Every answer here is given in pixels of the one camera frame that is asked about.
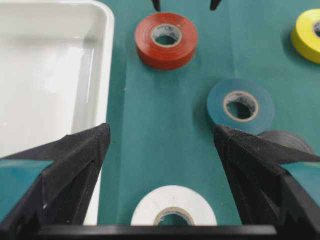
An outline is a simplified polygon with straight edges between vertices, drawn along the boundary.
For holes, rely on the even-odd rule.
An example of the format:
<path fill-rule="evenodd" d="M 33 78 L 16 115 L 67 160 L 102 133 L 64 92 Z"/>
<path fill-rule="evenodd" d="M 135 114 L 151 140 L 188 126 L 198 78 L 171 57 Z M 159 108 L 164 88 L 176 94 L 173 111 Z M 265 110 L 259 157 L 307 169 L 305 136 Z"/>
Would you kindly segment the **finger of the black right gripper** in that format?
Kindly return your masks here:
<path fill-rule="evenodd" d="M 160 0 L 151 0 L 151 2 L 152 2 L 152 5 L 153 5 L 154 9 L 157 12 L 160 12 L 161 11 L 161 2 L 160 2 Z"/>
<path fill-rule="evenodd" d="M 215 10 L 218 8 L 218 6 L 219 6 L 219 4 L 221 3 L 221 1 L 222 1 L 222 0 L 211 0 L 211 1 L 210 1 L 210 7 L 209 7 L 209 9 L 210 9 L 211 11 L 215 11 Z"/>

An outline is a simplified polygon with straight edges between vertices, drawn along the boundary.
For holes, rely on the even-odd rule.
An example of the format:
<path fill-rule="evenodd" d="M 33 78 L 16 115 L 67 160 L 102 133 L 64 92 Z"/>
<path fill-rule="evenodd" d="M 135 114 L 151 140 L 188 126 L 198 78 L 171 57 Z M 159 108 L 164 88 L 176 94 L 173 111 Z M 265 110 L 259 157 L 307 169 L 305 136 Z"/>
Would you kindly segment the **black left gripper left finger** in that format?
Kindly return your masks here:
<path fill-rule="evenodd" d="M 111 142 L 102 123 L 0 160 L 0 237 L 42 225 L 82 225 Z"/>

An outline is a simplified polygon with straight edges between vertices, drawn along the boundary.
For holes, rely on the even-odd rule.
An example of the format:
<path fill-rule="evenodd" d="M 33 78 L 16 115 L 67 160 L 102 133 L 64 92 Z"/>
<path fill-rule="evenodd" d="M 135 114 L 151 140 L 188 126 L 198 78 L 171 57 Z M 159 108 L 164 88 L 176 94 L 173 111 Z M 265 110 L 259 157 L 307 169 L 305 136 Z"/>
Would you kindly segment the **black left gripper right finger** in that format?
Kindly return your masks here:
<path fill-rule="evenodd" d="M 241 222 L 275 226 L 284 239 L 320 237 L 320 158 L 217 124 L 213 141 Z"/>

